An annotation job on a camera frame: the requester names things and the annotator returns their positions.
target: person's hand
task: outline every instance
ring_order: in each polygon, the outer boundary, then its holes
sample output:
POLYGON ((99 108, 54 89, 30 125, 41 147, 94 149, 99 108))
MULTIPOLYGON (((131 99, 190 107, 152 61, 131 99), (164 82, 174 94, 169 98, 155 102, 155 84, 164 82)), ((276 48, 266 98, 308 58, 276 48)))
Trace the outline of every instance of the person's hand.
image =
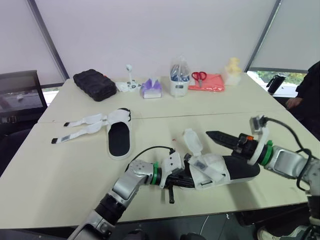
POLYGON ((293 98, 290 98, 286 103, 286 107, 288 109, 292 109, 296 106, 298 106, 302 101, 302 98, 301 97, 293 97, 293 98))

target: green ring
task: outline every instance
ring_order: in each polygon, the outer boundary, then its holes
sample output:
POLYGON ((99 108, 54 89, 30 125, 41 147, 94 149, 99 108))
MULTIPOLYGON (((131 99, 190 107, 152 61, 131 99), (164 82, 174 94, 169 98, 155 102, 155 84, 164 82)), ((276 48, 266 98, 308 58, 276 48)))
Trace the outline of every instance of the green ring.
POLYGON ((272 145, 273 145, 272 141, 269 140, 266 144, 267 144, 267 149, 266 149, 266 153, 264 155, 264 158, 263 158, 263 160, 261 162, 262 166, 265 166, 265 165, 268 164, 270 156, 271 156, 271 153, 272 153, 272 145))
POLYGON ((157 175, 158 175, 158 162, 153 164, 153 179, 152 179, 151 185, 156 184, 157 175))

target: black case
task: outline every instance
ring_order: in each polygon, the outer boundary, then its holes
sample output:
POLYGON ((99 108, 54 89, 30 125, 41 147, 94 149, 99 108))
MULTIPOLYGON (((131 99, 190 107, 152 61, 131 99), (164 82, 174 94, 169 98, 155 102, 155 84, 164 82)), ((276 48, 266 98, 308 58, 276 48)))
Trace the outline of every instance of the black case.
POLYGON ((116 84, 102 73, 89 69, 73 76, 74 83, 93 100, 100 102, 116 94, 116 84))

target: pink cloth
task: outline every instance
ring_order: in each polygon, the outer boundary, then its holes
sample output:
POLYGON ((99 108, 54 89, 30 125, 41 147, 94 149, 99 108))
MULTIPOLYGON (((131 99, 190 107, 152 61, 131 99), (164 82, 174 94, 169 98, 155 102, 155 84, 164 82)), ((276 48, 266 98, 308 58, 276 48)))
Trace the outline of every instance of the pink cloth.
POLYGON ((200 87, 199 82, 195 80, 195 85, 189 85, 188 89, 223 92, 225 90, 225 84, 220 74, 207 74, 205 80, 202 80, 202 87, 200 87))

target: white slipper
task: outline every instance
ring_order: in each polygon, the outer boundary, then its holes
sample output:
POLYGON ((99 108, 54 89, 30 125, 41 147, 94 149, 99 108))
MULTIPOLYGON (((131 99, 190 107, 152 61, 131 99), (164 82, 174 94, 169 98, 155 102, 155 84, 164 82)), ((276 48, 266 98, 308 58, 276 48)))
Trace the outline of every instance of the white slipper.
POLYGON ((191 128, 184 131, 183 138, 193 155, 188 163, 196 190, 246 182, 260 173, 260 167, 257 164, 248 165, 234 156, 221 156, 214 153, 202 155, 203 145, 191 128))
POLYGON ((131 154, 131 112, 120 108, 107 116, 108 152, 112 159, 121 160, 131 154))
POLYGON ((94 134, 103 126, 106 126, 108 137, 108 153, 112 159, 121 160, 127 158, 132 150, 131 147, 131 112, 127 108, 120 108, 107 116, 102 113, 86 116, 79 121, 66 122, 64 127, 75 127, 82 124, 88 126, 63 137, 53 138, 52 144, 59 144, 75 139, 85 134, 94 134))

